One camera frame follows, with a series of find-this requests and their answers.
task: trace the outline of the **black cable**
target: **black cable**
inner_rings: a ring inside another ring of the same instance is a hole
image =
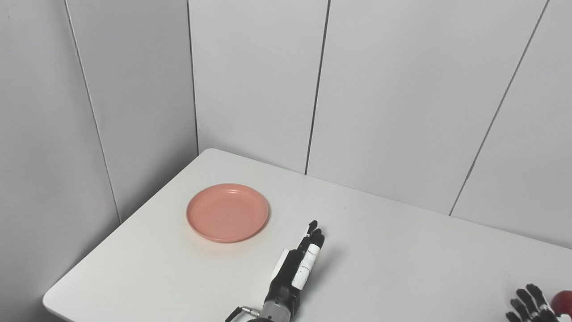
[[[236,307],[236,309],[234,311],[232,311],[231,315],[229,315],[227,317],[226,320],[224,320],[224,322],[231,322],[232,320],[234,320],[234,318],[240,314],[240,312],[242,312],[243,309],[241,307]]]

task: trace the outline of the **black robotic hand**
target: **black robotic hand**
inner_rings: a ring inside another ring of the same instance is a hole
[[[569,315],[557,316],[544,298],[542,291],[534,284],[517,290],[518,298],[510,300],[510,305],[518,312],[506,313],[510,322],[571,322]]]

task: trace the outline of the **black finger segment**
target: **black finger segment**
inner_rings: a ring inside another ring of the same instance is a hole
[[[510,322],[522,322],[521,318],[519,318],[514,312],[507,312],[506,313],[506,318],[510,321]]]
[[[513,308],[517,310],[523,321],[530,321],[530,314],[526,310],[526,306],[519,299],[510,300],[510,305],[512,305]]]
[[[533,298],[526,290],[522,288],[517,289],[517,295],[520,298],[520,300],[522,300],[525,303],[526,308],[529,310],[531,315],[534,315],[533,312],[538,312],[536,304],[534,304]]]

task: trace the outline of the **wall panel seam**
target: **wall panel seam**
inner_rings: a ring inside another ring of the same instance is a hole
[[[542,11],[540,13],[540,16],[538,17],[538,20],[537,20],[536,24],[534,25],[533,31],[530,34],[529,40],[526,42],[526,46],[525,46],[525,48],[521,54],[520,59],[518,60],[517,67],[514,69],[513,75],[510,77],[510,80],[509,80],[509,83],[505,89],[505,92],[503,93],[503,96],[500,99],[499,105],[497,106],[496,111],[495,111],[494,115],[492,116],[491,123],[488,125],[487,131],[484,134],[483,140],[480,143],[480,146],[476,152],[475,158],[473,159],[471,166],[468,169],[467,175],[465,176],[463,184],[461,185],[459,193],[457,194],[457,197],[455,198],[455,201],[453,202],[453,206],[451,207],[451,211],[449,211],[449,216],[451,216],[453,214],[453,210],[455,209],[457,201],[459,200],[459,197],[461,196],[461,193],[463,192],[463,189],[467,183],[469,176],[471,176],[472,170],[476,164],[476,160],[479,158],[480,151],[482,150],[484,143],[487,140],[488,134],[491,131],[492,124],[496,120],[496,116],[498,115],[499,111],[501,110],[501,106],[505,101],[506,95],[509,92],[511,85],[513,84],[513,81],[514,81],[515,76],[517,75],[518,69],[521,67],[521,63],[522,63],[522,61],[526,55],[527,50],[529,49],[530,43],[533,40],[534,34],[536,33],[538,26],[540,25],[540,21],[542,20],[542,17],[544,16],[544,12],[546,11],[546,8],[548,7],[549,3],[550,3],[550,0],[547,0],[546,3],[544,4],[544,7],[542,8]]]
[[[318,103],[318,91],[320,89],[320,77],[321,77],[321,68],[322,62],[324,61],[324,48],[325,48],[325,36],[328,31],[328,20],[329,20],[329,7],[331,4],[331,0],[328,0],[328,6],[325,11],[325,23],[324,23],[324,37],[322,38],[322,47],[320,52],[320,65],[318,67],[318,78],[316,82],[316,96],[314,97],[314,107],[312,111],[312,123],[310,125],[310,136],[308,139],[308,153],[306,154],[306,167],[304,168],[304,174],[308,175],[308,164],[310,162],[310,149],[312,147],[312,135],[314,133],[314,121],[316,120],[316,106]]]
[[[65,3],[65,6],[66,6],[67,21],[68,21],[68,23],[69,23],[69,25],[70,25],[71,36],[72,36],[72,38],[73,38],[74,46],[75,46],[75,48],[76,48],[77,59],[78,59],[78,61],[79,61],[79,63],[80,63],[81,75],[82,75],[82,77],[83,77],[83,79],[84,79],[85,91],[86,91],[86,93],[88,94],[89,107],[90,107],[91,110],[92,110],[93,123],[94,123],[95,126],[96,126],[97,140],[98,140],[98,142],[99,142],[99,144],[100,144],[101,155],[102,155],[103,160],[104,160],[105,172],[107,173],[108,182],[109,182],[109,188],[110,188],[110,190],[111,190],[111,195],[112,195],[112,198],[113,198],[113,204],[115,205],[115,211],[116,211],[117,219],[119,220],[119,224],[121,224],[121,216],[119,216],[119,208],[117,207],[117,200],[116,200],[116,198],[115,198],[115,191],[113,191],[113,185],[112,185],[112,182],[111,182],[111,175],[109,174],[109,167],[108,167],[107,159],[105,158],[104,146],[103,146],[103,143],[102,143],[102,141],[101,141],[100,129],[99,129],[99,126],[98,126],[98,124],[97,124],[96,113],[95,113],[95,111],[94,111],[94,109],[93,109],[92,95],[91,95],[91,93],[90,93],[90,91],[89,91],[88,80],[87,80],[87,78],[85,77],[84,65],[83,65],[83,62],[82,62],[81,56],[80,56],[80,49],[79,49],[79,47],[78,47],[78,45],[77,45],[76,30],[75,30],[75,28],[74,28],[74,26],[73,26],[73,23],[72,23],[72,15],[70,14],[69,4],[68,4],[67,0],[63,0],[63,1],[64,1],[64,3]]]

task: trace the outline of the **robotic hand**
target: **robotic hand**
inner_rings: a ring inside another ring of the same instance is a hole
[[[318,252],[324,245],[324,235],[317,226],[318,222],[312,221],[298,247],[282,252],[272,272],[262,311],[237,307],[225,322],[231,322],[242,311],[256,317],[249,322],[289,322],[294,317],[300,306],[300,291],[304,289]]]
[[[510,322],[571,322],[567,314],[556,314],[544,298],[542,291],[534,284],[526,285],[526,290],[517,290],[518,299],[510,300],[510,305],[518,312],[506,313]]]

